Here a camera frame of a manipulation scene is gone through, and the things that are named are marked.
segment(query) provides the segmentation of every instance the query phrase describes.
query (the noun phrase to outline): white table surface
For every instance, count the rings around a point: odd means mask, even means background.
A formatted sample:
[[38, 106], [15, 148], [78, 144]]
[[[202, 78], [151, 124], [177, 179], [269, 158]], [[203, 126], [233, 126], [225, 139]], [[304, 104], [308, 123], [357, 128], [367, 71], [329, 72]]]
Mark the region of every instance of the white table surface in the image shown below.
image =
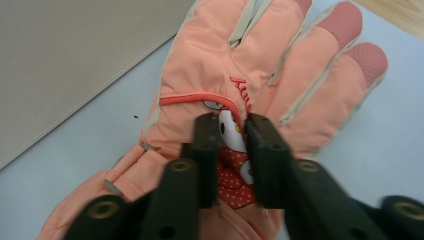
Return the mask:
[[[311, 15], [334, 2], [315, 1]], [[424, 42], [364, 9], [363, 17], [359, 41], [380, 45], [389, 71], [318, 161], [371, 206], [387, 195], [424, 202]], [[169, 48], [167, 42], [0, 171], [0, 239], [34, 239], [55, 205], [137, 143]]]

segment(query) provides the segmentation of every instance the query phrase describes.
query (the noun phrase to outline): glove finger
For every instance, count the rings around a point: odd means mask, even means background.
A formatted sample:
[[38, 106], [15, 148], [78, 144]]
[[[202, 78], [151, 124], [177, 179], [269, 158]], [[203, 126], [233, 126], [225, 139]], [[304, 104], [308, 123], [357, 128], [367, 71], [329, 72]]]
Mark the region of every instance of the glove finger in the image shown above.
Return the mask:
[[198, 0], [190, 9], [178, 35], [189, 44], [227, 47], [228, 39], [247, 3], [248, 0]]
[[239, 69], [246, 71], [249, 91], [257, 90], [273, 72], [304, 24], [311, 4], [311, 0], [280, 0], [264, 1], [259, 7], [240, 45], [232, 51], [235, 62], [241, 65]]
[[339, 3], [318, 17], [282, 57], [281, 70], [270, 87], [258, 96], [254, 109], [277, 122], [302, 106], [322, 82], [317, 81], [341, 49], [355, 41], [362, 30], [359, 9]]
[[280, 128], [293, 155], [313, 159], [380, 83], [387, 65], [384, 52], [371, 43], [358, 44], [343, 54], [310, 101]]

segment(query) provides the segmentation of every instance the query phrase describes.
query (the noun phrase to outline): cartoon character print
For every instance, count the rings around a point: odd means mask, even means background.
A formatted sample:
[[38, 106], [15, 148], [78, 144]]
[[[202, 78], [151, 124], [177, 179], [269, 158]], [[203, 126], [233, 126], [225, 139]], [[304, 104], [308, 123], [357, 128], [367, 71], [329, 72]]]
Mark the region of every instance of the cartoon character print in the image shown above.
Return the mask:
[[218, 196], [233, 209], [256, 202], [253, 194], [253, 177], [245, 141], [234, 117], [222, 104], [204, 101], [219, 110], [218, 124], [224, 145], [218, 160]]

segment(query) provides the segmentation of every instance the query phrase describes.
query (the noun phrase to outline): pink glove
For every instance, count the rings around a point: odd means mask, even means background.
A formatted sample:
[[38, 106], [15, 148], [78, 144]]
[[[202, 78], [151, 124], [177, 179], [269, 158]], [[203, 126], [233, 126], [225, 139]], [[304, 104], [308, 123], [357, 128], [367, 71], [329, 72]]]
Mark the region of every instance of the pink glove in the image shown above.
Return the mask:
[[142, 147], [68, 196], [38, 239], [60, 239], [96, 196], [115, 193], [133, 201], [155, 188], [163, 166], [191, 141], [195, 118], [207, 112], [219, 115], [225, 146], [217, 166], [219, 204], [200, 211], [200, 237], [275, 238], [282, 212], [255, 203], [240, 133], [247, 114], [270, 118], [295, 157], [314, 157], [379, 82], [387, 60], [372, 44], [347, 50], [362, 27], [360, 12], [349, 2], [329, 9], [305, 31], [311, 0], [264, 0], [251, 18], [254, 2], [193, 5], [163, 67]]

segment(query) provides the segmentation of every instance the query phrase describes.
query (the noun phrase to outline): glove fingertip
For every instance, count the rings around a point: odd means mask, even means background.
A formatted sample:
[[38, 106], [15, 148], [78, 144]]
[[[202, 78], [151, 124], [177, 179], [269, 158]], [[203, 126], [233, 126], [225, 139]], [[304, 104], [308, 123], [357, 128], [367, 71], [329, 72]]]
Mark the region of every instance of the glove fingertip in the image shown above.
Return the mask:
[[303, 15], [306, 16], [306, 14], [309, 11], [309, 8], [312, 5], [312, 0], [294, 0], [297, 5], [299, 5], [300, 10], [302, 10]]
[[375, 85], [385, 74], [388, 61], [384, 51], [372, 43], [361, 43], [345, 53], [361, 67], [367, 87]]
[[341, 2], [334, 6], [331, 13], [317, 27], [329, 31], [343, 49], [356, 40], [362, 31], [362, 14], [350, 2]]

